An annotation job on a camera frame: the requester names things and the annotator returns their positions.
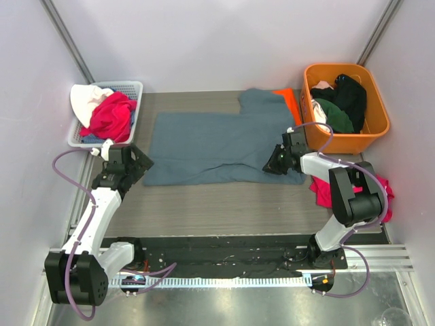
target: gray floor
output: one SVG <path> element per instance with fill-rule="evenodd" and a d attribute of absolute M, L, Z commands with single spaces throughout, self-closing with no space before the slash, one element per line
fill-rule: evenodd
<path fill-rule="evenodd" d="M 135 142 L 147 153 L 159 112 L 238 113 L 238 95 L 239 92 L 144 94 Z M 92 176 L 100 171 L 97 162 Z M 324 226 L 330 212 L 315 204 L 310 183 L 311 178 L 304 185 L 225 183 L 144 187 L 138 183 L 127 193 L 106 236 L 312 234 Z"/>
<path fill-rule="evenodd" d="M 365 273 L 337 274 L 331 292 L 351 293 L 365 277 Z M 90 314 L 89 307 L 83 309 Z M 411 325 L 405 323 L 406 314 L 396 274 L 372 273 L 368 288 L 345 300 L 313 295 L 305 287 L 153 290 L 137 297 L 112 293 L 97 307 L 91 322 L 81 320 L 70 306 L 56 304 L 48 325 Z M 396 316 L 400 323 L 382 321 L 382 316 Z"/>

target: gray towel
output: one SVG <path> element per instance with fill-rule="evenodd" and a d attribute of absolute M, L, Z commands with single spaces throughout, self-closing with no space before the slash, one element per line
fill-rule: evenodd
<path fill-rule="evenodd" d="M 240 96 L 241 114 L 159 113 L 144 185 L 197 185 L 251 181 L 301 184 L 305 175 L 264 173 L 262 167 L 294 120 L 284 98 L 251 89 Z"/>

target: orange basket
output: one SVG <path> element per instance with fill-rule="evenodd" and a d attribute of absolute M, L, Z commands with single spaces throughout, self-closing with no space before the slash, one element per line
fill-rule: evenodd
<path fill-rule="evenodd" d="M 304 122 L 315 121 L 310 89 L 321 80 L 333 86 L 336 77 L 341 73 L 354 78 L 366 89 L 366 119 L 359 134 L 334 134 L 331 144 L 324 149 L 324 153 L 359 154 L 389 130 L 389 120 L 381 96 L 372 75 L 364 67 L 351 63 L 319 63 L 306 68 L 304 85 L 300 93 L 302 118 Z M 305 133 L 308 146 L 314 150 L 318 150 L 330 136 L 329 132 L 323 131 L 316 125 L 305 127 Z"/>

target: black cloth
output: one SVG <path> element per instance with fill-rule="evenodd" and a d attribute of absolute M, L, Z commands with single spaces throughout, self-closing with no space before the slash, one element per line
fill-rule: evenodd
<path fill-rule="evenodd" d="M 367 108 L 367 93 L 364 87 L 348 75 L 341 74 L 335 79 L 336 88 L 320 90 L 312 88 L 313 98 L 322 98 L 334 103 L 344 111 L 352 121 L 355 133 L 359 134 L 365 120 Z"/>

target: white plastic basket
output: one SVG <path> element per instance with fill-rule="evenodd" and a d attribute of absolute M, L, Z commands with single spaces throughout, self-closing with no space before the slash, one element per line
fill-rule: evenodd
<path fill-rule="evenodd" d="M 135 134 L 135 129 L 137 125 L 137 118 L 139 117 L 139 109 L 141 107 L 141 96 L 143 92 L 143 85 L 139 81 L 102 81 L 99 83 L 93 83 L 101 88 L 111 88 L 112 90 L 117 90 L 121 93 L 127 95 L 130 99 L 137 101 L 136 111 L 135 111 L 135 121 L 131 126 L 129 138 L 121 144 L 129 144 L 133 141 L 133 136 Z M 72 147 L 101 147 L 102 144 L 83 144 L 82 138 L 80 136 L 80 130 L 82 129 L 82 124 L 80 121 L 74 117 L 71 129 L 68 134 L 68 144 Z"/>

